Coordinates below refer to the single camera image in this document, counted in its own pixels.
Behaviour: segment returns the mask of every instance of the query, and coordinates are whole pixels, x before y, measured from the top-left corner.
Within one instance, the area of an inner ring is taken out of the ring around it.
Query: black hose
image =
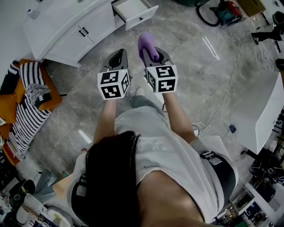
[[[207,22],[202,16],[201,16],[201,13],[200,13],[200,7],[203,6],[203,5],[198,5],[196,7],[196,13],[197,15],[199,16],[199,18],[207,25],[211,26],[211,27],[217,27],[219,24],[220,24],[220,20],[218,19],[217,23],[213,24],[213,23],[209,23]]]

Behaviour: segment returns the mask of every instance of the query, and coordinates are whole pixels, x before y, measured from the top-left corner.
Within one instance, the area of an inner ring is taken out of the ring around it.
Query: cable
[[[192,126],[195,126],[195,127],[197,128],[197,130],[198,130],[198,134],[197,134],[197,136],[196,136],[196,137],[198,137],[198,136],[199,136],[199,133],[200,133],[200,130],[199,130],[198,126],[197,126],[197,125],[192,125]]]
[[[235,163],[235,162],[241,160],[242,155],[245,154],[245,153],[247,152],[247,150],[248,150],[248,149],[243,150],[243,151],[240,153],[240,158],[239,158],[238,160],[235,160],[233,163]]]
[[[35,176],[35,178],[32,180],[32,182],[34,182],[34,181],[35,181],[35,179],[36,179],[37,175],[39,175],[39,172],[36,174],[36,176]]]
[[[192,124],[194,125],[194,126],[196,126],[196,127],[198,127],[197,125],[195,125],[195,124],[198,124],[198,123],[200,123],[200,124],[202,124],[203,126],[204,126],[204,128],[203,129],[199,129],[198,128],[198,130],[199,130],[199,132],[198,132],[198,135],[200,134],[200,132],[201,131],[203,131],[203,130],[205,130],[205,129],[207,129],[206,130],[206,132],[205,132],[205,134],[202,136],[202,137],[200,137],[201,139],[207,134],[207,132],[208,132],[208,127],[206,126],[206,125],[204,125],[201,121],[198,121],[198,122],[192,122]]]
[[[224,35],[227,35],[227,36],[229,36],[229,37],[231,37],[231,38],[234,36],[234,34],[239,35],[239,33],[237,33],[237,32],[233,32],[231,35],[229,35],[228,33],[223,32],[223,31],[225,31],[225,29],[222,29],[222,26],[220,26],[219,29],[220,29],[220,31],[221,31]]]
[[[42,174],[42,173],[43,173],[43,172],[39,171],[39,172],[36,174],[35,178],[32,180],[32,182],[34,182],[34,181],[35,181],[35,179],[36,179],[37,175]]]
[[[209,121],[208,125],[206,125],[207,128],[208,128],[208,126],[211,124],[211,122],[215,119],[218,110],[219,110],[219,109],[221,108],[221,106],[223,105],[224,100],[225,100],[225,98],[226,98],[226,96],[227,96],[227,93],[228,93],[229,90],[230,90],[231,81],[232,81],[232,78],[233,78],[233,74],[234,74],[234,72],[235,72],[236,63],[237,63],[237,61],[238,61],[238,59],[239,59],[240,52],[241,52],[241,48],[242,48],[242,46],[243,46],[243,44],[244,44],[244,40],[245,40],[245,38],[248,36],[248,33],[249,33],[249,29],[250,29],[251,24],[252,24],[252,19],[251,19],[251,21],[250,21],[250,24],[249,24],[249,27],[248,27],[248,31],[247,31],[245,37],[243,38],[243,40],[242,40],[242,42],[241,42],[241,46],[240,46],[240,49],[239,49],[239,52],[238,52],[238,55],[237,55],[237,59],[235,60],[234,67],[233,67],[233,71],[232,71],[231,78],[230,78],[230,81],[229,81],[228,89],[227,89],[227,91],[226,91],[226,93],[225,93],[225,96],[224,96],[224,98],[223,98],[223,100],[222,100],[221,105],[220,105],[220,106],[218,107],[218,109],[216,110],[216,112],[215,112],[213,118]]]
[[[164,111],[165,106],[166,106],[166,104],[164,103],[164,104],[163,104],[163,107],[162,107],[162,111],[163,111],[164,113],[167,113],[168,111]]]

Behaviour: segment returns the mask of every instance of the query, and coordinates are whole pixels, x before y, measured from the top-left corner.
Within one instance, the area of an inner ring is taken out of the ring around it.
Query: drawer handle
[[[85,37],[85,35],[82,33],[82,31],[81,31],[81,30],[79,30],[79,32],[81,33],[81,35],[82,35],[83,37]]]
[[[83,27],[83,30],[85,31],[85,33],[88,35],[89,32],[85,29],[85,27]]]

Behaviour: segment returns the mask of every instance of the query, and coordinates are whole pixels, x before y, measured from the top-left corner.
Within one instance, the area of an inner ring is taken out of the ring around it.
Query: cardboard box
[[[249,17],[262,13],[265,10],[265,7],[260,0],[237,0],[237,1],[240,7],[245,11],[245,13]]]

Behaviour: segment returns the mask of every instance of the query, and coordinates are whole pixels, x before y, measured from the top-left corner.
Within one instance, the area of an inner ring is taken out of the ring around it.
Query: jeans
[[[165,116],[164,112],[159,107],[157,107],[155,103],[153,103],[151,100],[147,99],[143,95],[133,96],[130,99],[130,103],[133,109],[142,107],[142,106],[150,106],[150,107],[153,107],[159,114],[161,114],[162,116]]]
[[[280,27],[276,26],[272,32],[257,32],[257,33],[252,33],[252,35],[256,38],[258,38],[259,42],[262,42],[266,39],[274,39],[277,41],[281,41],[281,36],[280,36]]]
[[[33,196],[40,201],[43,205],[46,204],[50,199],[56,196],[52,186],[56,183],[54,182],[52,185],[48,185],[50,183],[50,179],[52,174],[44,170],[40,176],[39,182],[36,185],[35,193]]]

